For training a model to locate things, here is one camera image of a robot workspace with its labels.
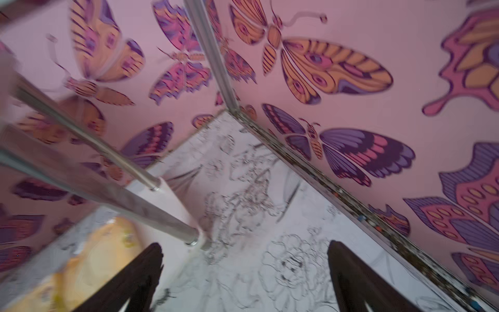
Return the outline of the orange tissue pack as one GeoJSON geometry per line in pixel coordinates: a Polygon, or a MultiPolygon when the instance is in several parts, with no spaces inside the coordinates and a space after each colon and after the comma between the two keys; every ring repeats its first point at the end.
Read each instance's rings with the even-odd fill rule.
{"type": "Polygon", "coordinates": [[[73,311],[143,250],[135,226],[116,217],[92,232],[83,250],[5,311],[73,311]]]}

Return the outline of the white two-tier shelf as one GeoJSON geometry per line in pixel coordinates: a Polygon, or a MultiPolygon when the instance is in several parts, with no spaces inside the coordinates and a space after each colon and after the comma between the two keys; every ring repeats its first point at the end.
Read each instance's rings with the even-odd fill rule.
{"type": "Polygon", "coordinates": [[[209,246],[206,233],[182,204],[164,179],[132,164],[104,140],[79,127],[53,100],[37,89],[15,69],[16,59],[1,52],[1,165],[27,174],[111,209],[130,220],[141,222],[176,239],[162,250],[170,283],[189,257],[209,246]],[[104,154],[138,180],[142,186],[129,191],[109,182],[94,171],[33,139],[9,123],[9,100],[15,97],[66,127],[91,148],[104,154]]]}

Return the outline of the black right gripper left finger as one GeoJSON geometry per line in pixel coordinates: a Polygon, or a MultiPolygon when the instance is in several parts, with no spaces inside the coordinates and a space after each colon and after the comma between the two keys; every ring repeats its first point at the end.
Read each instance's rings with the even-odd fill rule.
{"type": "Polygon", "coordinates": [[[150,244],[75,311],[150,311],[162,274],[161,245],[150,244]]]}

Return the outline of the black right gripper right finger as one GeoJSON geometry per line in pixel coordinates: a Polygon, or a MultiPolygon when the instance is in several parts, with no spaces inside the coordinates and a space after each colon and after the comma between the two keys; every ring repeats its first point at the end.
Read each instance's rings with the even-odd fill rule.
{"type": "Polygon", "coordinates": [[[419,310],[342,242],[331,241],[327,256],[340,311],[419,310]]]}

